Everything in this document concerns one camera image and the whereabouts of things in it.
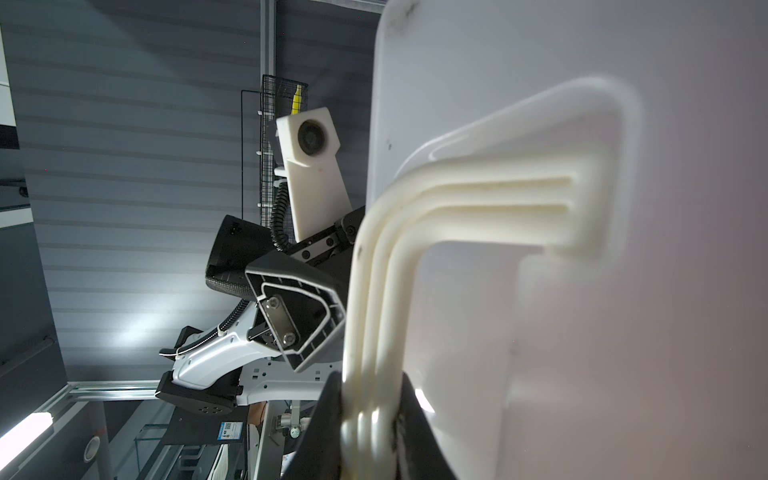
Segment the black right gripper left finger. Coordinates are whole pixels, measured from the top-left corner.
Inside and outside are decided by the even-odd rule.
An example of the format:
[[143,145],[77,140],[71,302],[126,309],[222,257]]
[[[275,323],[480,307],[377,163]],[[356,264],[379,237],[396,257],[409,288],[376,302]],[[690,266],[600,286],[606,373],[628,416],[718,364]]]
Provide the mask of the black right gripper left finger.
[[304,439],[281,476],[287,480],[341,478],[341,377],[329,377],[321,392]]

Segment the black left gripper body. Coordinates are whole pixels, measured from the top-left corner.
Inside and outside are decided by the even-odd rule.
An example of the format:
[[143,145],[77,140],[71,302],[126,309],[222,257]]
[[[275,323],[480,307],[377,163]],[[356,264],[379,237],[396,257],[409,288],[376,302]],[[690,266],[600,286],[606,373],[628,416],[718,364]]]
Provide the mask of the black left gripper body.
[[348,282],[353,247],[365,212],[366,208],[360,207],[346,214],[330,227],[292,246],[290,256]]

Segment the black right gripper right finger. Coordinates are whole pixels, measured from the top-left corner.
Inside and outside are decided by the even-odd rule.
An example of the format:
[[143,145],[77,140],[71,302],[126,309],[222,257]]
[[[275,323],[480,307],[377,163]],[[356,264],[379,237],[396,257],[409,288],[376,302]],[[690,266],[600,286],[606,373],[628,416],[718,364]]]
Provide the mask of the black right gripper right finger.
[[394,420],[396,478],[403,480],[456,480],[440,449],[408,375],[402,375],[398,411]]

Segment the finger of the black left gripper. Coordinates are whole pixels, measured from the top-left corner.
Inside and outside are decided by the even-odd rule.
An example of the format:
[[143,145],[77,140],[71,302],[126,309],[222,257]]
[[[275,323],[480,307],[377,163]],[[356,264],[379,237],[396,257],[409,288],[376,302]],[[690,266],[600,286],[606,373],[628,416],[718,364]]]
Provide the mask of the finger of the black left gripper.
[[248,264],[245,276],[294,371],[342,360],[347,282],[277,251]]

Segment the pink plastic tool box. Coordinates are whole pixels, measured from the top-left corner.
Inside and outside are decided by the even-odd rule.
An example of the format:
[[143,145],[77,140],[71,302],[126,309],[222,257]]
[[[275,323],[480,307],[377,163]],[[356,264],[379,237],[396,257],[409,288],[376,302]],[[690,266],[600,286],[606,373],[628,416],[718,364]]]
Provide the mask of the pink plastic tool box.
[[390,1],[345,479],[767,475],[767,5]]

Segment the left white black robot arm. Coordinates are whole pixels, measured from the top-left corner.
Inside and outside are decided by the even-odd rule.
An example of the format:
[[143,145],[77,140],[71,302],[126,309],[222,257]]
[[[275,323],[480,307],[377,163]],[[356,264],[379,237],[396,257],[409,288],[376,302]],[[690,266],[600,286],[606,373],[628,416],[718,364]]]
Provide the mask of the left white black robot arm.
[[205,270],[207,286],[234,296],[213,327],[184,327],[160,351],[173,363],[156,398],[202,415],[224,415],[282,395],[314,399],[341,366],[358,208],[283,250],[268,228],[227,215]]

